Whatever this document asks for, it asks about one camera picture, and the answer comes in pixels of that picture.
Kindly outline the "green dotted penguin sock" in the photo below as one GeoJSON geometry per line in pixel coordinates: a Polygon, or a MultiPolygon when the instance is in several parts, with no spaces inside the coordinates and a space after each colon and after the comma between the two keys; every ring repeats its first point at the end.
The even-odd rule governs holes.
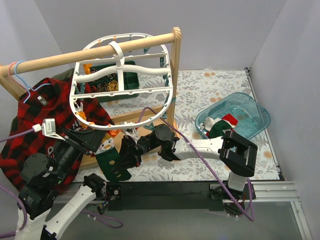
{"type": "Polygon", "coordinates": [[[120,161],[120,155],[115,148],[114,139],[110,134],[107,133],[104,136],[98,150],[94,154],[107,181],[118,183],[128,181],[132,177],[126,169],[113,172],[115,164],[120,161]]]}

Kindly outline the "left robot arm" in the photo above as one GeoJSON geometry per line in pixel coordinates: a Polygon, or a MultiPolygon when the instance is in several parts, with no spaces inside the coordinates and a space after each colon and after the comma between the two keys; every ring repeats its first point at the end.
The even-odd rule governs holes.
{"type": "Polygon", "coordinates": [[[87,204],[103,199],[107,193],[105,180],[95,173],[85,176],[75,195],[53,218],[46,220],[76,159],[96,152],[106,133],[87,129],[63,130],[63,135],[58,135],[43,129],[42,134],[57,142],[52,157],[35,153],[24,163],[20,175],[25,185],[18,195],[16,240],[59,240],[87,204]]]}

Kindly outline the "red bear sock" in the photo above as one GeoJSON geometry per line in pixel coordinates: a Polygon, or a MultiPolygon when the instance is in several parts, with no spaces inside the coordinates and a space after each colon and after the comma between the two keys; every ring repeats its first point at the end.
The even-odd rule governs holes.
{"type": "Polygon", "coordinates": [[[222,119],[226,122],[228,122],[232,128],[235,128],[238,124],[238,120],[230,113],[226,114],[222,117],[222,119]]]}

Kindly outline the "dark green sock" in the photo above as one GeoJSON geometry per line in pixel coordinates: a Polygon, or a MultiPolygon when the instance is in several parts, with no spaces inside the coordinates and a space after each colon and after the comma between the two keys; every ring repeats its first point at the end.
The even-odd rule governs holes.
{"type": "Polygon", "coordinates": [[[225,120],[219,120],[217,123],[215,123],[210,131],[207,133],[207,137],[209,139],[214,139],[217,137],[222,137],[225,132],[224,130],[230,130],[232,128],[232,125],[225,121],[225,120]]]}

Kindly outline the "white sock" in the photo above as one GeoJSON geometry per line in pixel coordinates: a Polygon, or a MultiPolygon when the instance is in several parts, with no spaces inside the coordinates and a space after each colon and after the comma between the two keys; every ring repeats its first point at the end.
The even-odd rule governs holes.
{"type": "Polygon", "coordinates": [[[212,127],[215,124],[215,120],[211,117],[207,117],[201,124],[200,124],[200,128],[201,130],[207,134],[211,131],[212,127]]]}

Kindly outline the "white round clip hanger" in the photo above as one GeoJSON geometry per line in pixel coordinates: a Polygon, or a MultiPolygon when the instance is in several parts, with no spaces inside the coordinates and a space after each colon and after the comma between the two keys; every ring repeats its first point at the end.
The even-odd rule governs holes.
{"type": "Polygon", "coordinates": [[[75,70],[69,94],[72,113],[85,127],[111,131],[147,126],[167,115],[170,124],[174,123],[177,94],[178,68],[181,49],[181,31],[173,28],[171,33],[152,36],[146,33],[124,33],[108,35],[89,43],[74,55],[75,70]],[[125,73],[164,77],[163,86],[139,89],[125,89],[125,73]],[[77,93],[79,84],[94,82],[111,74],[117,76],[117,89],[104,92],[77,93]],[[115,125],[99,125],[87,120],[80,100],[93,100],[102,97],[123,97],[136,94],[166,94],[163,105],[153,116],[135,123],[133,113],[128,120],[117,120],[115,125]]]}

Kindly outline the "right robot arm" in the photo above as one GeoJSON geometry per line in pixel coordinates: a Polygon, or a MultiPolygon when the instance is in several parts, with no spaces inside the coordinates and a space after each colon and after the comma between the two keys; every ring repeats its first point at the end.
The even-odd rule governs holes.
{"type": "Polygon", "coordinates": [[[148,135],[134,140],[126,135],[121,140],[120,159],[111,168],[113,174],[139,167],[142,155],[159,148],[158,155],[168,162],[191,158],[221,160],[229,169],[226,192],[237,199],[245,192],[247,179],[255,174],[258,147],[232,130],[211,139],[187,142],[166,124],[157,125],[148,135]]]}

